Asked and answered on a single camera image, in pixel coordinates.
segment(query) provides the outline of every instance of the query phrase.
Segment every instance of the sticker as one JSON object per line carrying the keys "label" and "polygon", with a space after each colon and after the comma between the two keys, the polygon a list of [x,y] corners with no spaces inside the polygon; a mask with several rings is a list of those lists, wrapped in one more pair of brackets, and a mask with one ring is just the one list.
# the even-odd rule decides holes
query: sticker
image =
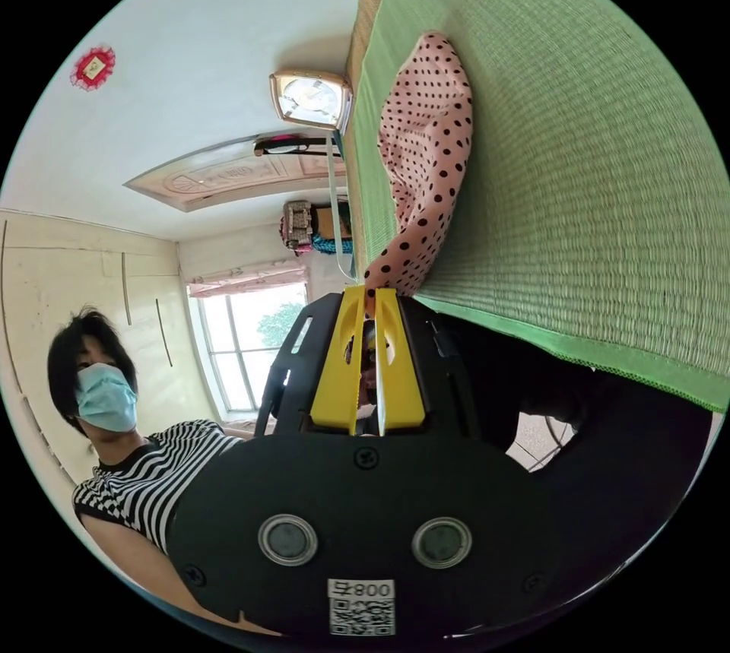
{"label": "sticker", "polygon": [[391,579],[329,579],[329,632],[334,636],[394,636]]}
{"label": "sticker", "polygon": [[106,83],[114,72],[115,64],[116,55],[110,47],[107,45],[92,47],[74,64],[71,82],[84,90],[96,90]]}

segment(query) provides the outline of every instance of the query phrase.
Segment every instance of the bed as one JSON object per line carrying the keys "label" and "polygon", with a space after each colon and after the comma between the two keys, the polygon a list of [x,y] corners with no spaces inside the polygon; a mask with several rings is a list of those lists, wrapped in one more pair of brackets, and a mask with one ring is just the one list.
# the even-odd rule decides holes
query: bed
{"label": "bed", "polygon": [[474,143],[417,298],[725,412],[730,183],[687,88],[608,0],[359,1],[343,143],[358,275],[395,235],[379,117],[426,30],[468,73]]}

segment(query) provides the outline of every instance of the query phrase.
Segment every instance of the window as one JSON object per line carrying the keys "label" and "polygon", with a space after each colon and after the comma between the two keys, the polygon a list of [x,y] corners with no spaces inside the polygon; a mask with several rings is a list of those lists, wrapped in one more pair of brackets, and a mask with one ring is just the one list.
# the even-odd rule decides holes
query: window
{"label": "window", "polygon": [[198,300],[226,408],[257,411],[271,365],[306,306],[304,283]]}

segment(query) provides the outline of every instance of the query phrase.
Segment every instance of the clock face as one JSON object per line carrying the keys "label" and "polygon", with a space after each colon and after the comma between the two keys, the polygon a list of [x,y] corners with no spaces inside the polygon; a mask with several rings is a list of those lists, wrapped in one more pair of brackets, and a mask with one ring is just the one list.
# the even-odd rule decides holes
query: clock face
{"label": "clock face", "polygon": [[341,90],[316,78],[293,78],[279,96],[285,119],[334,125],[342,106]]}

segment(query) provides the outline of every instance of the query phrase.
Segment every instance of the red ornament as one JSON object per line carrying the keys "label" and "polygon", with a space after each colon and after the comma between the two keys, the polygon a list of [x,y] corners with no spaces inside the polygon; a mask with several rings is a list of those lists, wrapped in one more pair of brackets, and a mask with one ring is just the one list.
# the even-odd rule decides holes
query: red ornament
{"label": "red ornament", "polygon": [[116,55],[108,45],[92,47],[76,61],[71,82],[84,90],[96,90],[114,72],[115,63]]}

